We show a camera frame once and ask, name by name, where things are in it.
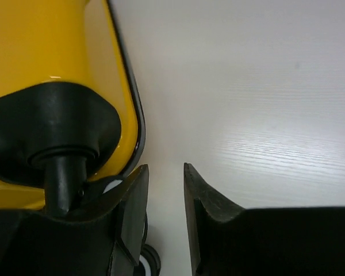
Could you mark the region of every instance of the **white wood grain surface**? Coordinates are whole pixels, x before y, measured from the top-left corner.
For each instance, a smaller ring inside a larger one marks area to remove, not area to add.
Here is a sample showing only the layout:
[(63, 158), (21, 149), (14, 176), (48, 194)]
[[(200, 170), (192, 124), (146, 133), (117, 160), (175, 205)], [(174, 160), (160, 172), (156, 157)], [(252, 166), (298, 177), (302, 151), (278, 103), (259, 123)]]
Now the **white wood grain surface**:
[(345, 0), (114, 3), (162, 276), (190, 275), (183, 162), (246, 208), (345, 205)]

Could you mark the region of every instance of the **glossy yellow surface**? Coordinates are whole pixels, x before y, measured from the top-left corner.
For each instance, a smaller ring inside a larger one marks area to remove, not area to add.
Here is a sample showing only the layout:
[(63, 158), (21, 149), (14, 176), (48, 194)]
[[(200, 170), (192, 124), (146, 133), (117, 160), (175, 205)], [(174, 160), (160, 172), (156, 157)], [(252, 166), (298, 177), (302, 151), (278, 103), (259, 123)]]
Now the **glossy yellow surface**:
[[(0, 1), (0, 97), (56, 81), (85, 85), (116, 108), (120, 142), (92, 178), (118, 174), (135, 149), (138, 122), (106, 0)], [(43, 204), (43, 190), (0, 181), (0, 208)]]

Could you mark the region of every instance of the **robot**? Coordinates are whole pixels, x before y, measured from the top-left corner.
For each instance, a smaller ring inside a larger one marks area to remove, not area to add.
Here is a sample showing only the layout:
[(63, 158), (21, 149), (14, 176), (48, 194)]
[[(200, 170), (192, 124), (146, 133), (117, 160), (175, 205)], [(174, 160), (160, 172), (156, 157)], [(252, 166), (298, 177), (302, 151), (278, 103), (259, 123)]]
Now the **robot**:
[(158, 275), (144, 142), (110, 1), (0, 1), (0, 275)]

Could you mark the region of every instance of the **small wheel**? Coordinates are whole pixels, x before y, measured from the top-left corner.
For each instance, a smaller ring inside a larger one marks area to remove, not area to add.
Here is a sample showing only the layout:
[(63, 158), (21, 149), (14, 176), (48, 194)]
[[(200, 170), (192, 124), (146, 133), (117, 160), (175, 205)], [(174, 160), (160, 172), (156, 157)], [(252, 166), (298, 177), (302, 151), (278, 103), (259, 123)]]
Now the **small wheel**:
[(158, 276), (161, 260), (156, 250), (147, 244), (143, 245), (139, 256), (139, 265), (134, 269), (133, 276)]

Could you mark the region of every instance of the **black plastic part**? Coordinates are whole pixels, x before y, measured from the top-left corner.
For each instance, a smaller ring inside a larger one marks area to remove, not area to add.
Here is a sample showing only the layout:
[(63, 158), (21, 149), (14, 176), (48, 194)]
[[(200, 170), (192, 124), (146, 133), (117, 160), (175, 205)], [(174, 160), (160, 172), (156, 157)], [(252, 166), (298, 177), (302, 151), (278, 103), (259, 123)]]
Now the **black plastic part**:
[(144, 149), (145, 137), (146, 137), (145, 119), (144, 119), (143, 108), (142, 108), (142, 104), (141, 104), (141, 100), (140, 100), (140, 96), (138, 92), (137, 82), (135, 80), (131, 62), (129, 60), (127, 48), (125, 47), (124, 39), (122, 37), (121, 30), (118, 25), (117, 14), (113, 8), (112, 1), (108, 0), (107, 3), (108, 3), (109, 11), (110, 11), (110, 16), (113, 22), (114, 30), (116, 33), (118, 46), (121, 52), (121, 57), (122, 57), (122, 62), (123, 62), (124, 69), (126, 72), (126, 77), (128, 78), (129, 89), (132, 94), (134, 109), (135, 109), (137, 120), (138, 120), (138, 137), (137, 137), (135, 150), (133, 151), (133, 155), (131, 156), (126, 166), (120, 172), (120, 174), (122, 174), (123, 176), (127, 176), (133, 171), (133, 169), (137, 165)]
[(46, 213), (65, 216), (72, 207), (82, 184), (87, 180), (86, 158), (68, 155), (53, 156), (45, 161)]
[[(160, 256), (157, 251), (148, 244), (145, 244), (142, 247), (142, 251), (140, 253), (146, 261), (148, 262), (151, 268), (151, 276), (158, 276), (160, 275), (161, 271), (161, 260)], [(145, 269), (143, 264), (140, 262), (139, 265), (134, 269), (133, 276), (145, 276)]]
[[(143, 165), (62, 219), (30, 210), (0, 210), (0, 276), (133, 275), (127, 255), (141, 248), (147, 190), (148, 167)], [(135, 213), (141, 214), (134, 216), (136, 224), (130, 220)], [(120, 229), (129, 229), (133, 238), (126, 241)]]
[[(141, 183), (148, 183), (147, 168), (134, 171), (131, 175), (141, 179)], [(138, 185), (133, 194), (127, 194), (118, 206), (116, 246), (113, 253), (111, 275), (133, 275), (134, 267), (139, 263), (147, 196), (148, 185)]]
[(123, 177), (122, 175), (113, 175), (111, 177), (104, 177), (96, 181), (85, 182), (83, 184), (82, 190), (80, 191), (81, 193), (84, 193), (84, 195), (80, 199), (81, 204), (84, 205), (96, 200), (104, 193), (107, 185), (115, 180), (124, 181), (125, 177)]
[(147, 214), (145, 214), (142, 246), (145, 244), (145, 241), (147, 240), (147, 235), (148, 235), (148, 217), (147, 217)]
[(345, 276), (345, 207), (247, 210), (190, 164), (184, 183), (193, 275)]
[(110, 158), (121, 134), (114, 107), (88, 87), (35, 85), (0, 98), (0, 180), (43, 187), (43, 158), (87, 157), (87, 175)]

